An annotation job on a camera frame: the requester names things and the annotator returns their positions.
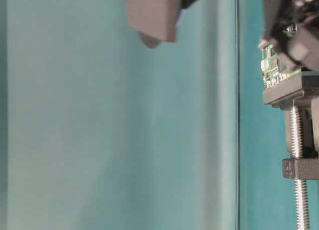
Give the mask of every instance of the circuit board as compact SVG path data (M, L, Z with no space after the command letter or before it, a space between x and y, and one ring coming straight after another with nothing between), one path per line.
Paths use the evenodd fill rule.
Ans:
M289 67L279 59L272 45L264 44L261 50L263 60L261 61L260 65L261 70L263 71L262 76L266 89L271 88L302 71L302 69L299 68L294 71L287 72Z

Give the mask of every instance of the metal screw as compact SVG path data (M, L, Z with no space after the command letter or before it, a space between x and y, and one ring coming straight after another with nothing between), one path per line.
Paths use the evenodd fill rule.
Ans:
M293 106L290 110L290 130L292 137L292 157L303 158L302 123L299 109ZM297 230L309 230L308 194L306 180L295 180Z

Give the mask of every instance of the black plastic bracket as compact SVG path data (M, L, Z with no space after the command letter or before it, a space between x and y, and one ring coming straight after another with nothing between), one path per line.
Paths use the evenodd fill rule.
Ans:
M319 180L319 158L284 159L283 175L287 179Z

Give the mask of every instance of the green circuit board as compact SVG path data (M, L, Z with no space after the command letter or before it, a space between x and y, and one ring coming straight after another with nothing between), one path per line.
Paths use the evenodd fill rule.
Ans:
M297 31L297 27L289 27L285 30L285 34L288 37L293 37ZM280 60L279 56L273 49L273 46L267 43L265 40L259 45L262 51L262 61L260 63L262 76L264 79L265 88L271 88L285 79L299 73L302 68L291 70L283 61Z

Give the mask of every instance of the teal wall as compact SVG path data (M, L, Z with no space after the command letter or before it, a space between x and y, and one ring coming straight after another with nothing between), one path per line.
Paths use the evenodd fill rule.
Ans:
M296 229L294 182L282 177L288 158L284 113L263 105L259 37L262 0L239 0L240 227ZM319 183L308 181L311 229L319 228Z
M0 2L1 229L235 228L235 0L155 50L122 0Z

